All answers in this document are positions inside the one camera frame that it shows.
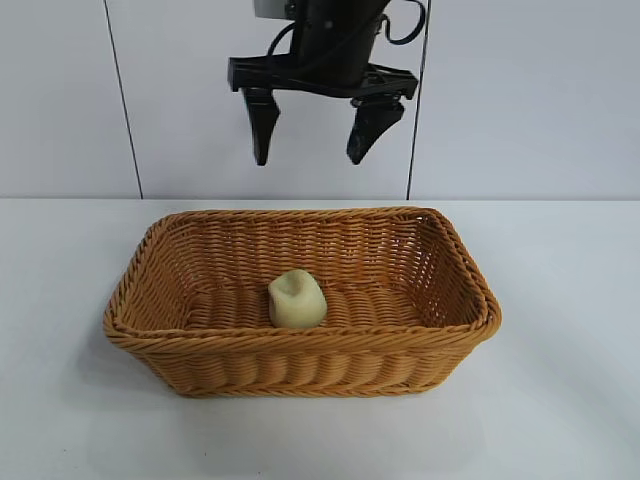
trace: wicker basket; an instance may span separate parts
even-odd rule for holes
[[[318,328],[269,322],[266,286],[293,268],[325,292]],[[187,396],[375,396],[439,385],[500,319],[435,210],[205,211],[148,230],[104,329]]]

